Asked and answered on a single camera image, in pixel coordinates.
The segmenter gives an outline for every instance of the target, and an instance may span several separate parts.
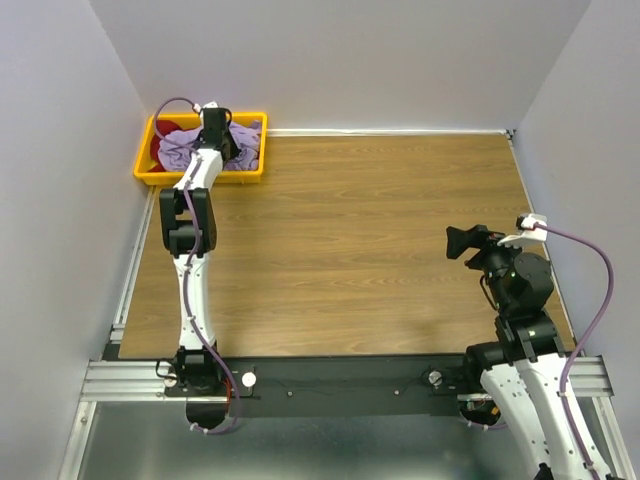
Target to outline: yellow basket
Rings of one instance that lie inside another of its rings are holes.
[[[195,113],[165,113],[158,116],[158,120],[169,120],[176,123],[183,130],[190,130],[200,126],[200,117]],[[238,112],[233,113],[233,121],[248,127],[254,120],[262,124],[262,135],[260,135],[260,153],[258,155],[258,169],[246,171],[226,171],[223,170],[216,183],[260,183],[260,177],[264,171],[264,151],[267,140],[267,114],[262,112]],[[153,116],[149,117],[147,127],[144,130],[142,143],[138,150],[136,164],[133,167],[133,175],[147,185],[174,185],[182,178],[182,172],[150,172],[158,162],[151,158],[151,140],[155,133],[153,131]]]

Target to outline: wooden tabletop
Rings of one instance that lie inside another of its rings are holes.
[[[479,272],[445,258],[445,229],[513,232],[529,210],[504,136],[269,138],[267,149],[261,184],[212,189],[209,294],[223,355],[461,352],[495,340]],[[161,237],[155,208],[121,358],[178,347]],[[571,344],[557,295],[548,310]]]

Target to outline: purple cloth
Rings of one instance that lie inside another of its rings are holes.
[[[175,130],[166,136],[183,145],[192,145],[198,138],[202,127],[193,130]],[[244,127],[235,122],[229,125],[231,136],[240,149],[240,154],[232,158],[224,166],[224,170],[241,171],[241,170],[257,170],[258,154],[260,153],[260,133],[262,125],[258,121],[254,121],[248,127]],[[191,162],[189,150],[184,147],[177,147],[160,140],[160,148],[158,149],[158,160],[167,172],[184,172]]]

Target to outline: gray floor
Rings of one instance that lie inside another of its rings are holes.
[[[508,430],[455,418],[259,418],[204,437],[189,431],[183,409],[100,404],[80,478],[531,480]]]

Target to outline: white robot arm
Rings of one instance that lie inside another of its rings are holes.
[[[163,241],[173,256],[180,290],[180,342],[171,365],[181,387],[206,395],[220,385],[220,378],[212,374],[217,366],[206,351],[215,349],[216,342],[207,288],[208,263],[217,238],[209,191],[224,164],[239,151],[229,132],[229,110],[216,103],[194,105],[194,110],[202,131],[194,145],[180,145],[191,151],[191,162],[173,188],[160,192],[159,206]],[[191,218],[184,219],[185,212]]]
[[[612,480],[568,378],[561,388],[567,354],[544,310],[553,292],[550,264],[522,251],[546,240],[546,230],[538,228],[547,226],[546,217],[524,215],[516,226],[518,233],[508,236],[484,225],[447,229],[448,258],[458,258],[467,248],[479,250],[465,264],[483,272],[498,311],[499,341],[469,347],[466,364],[500,409],[531,478]],[[588,449],[589,461],[581,446]]]

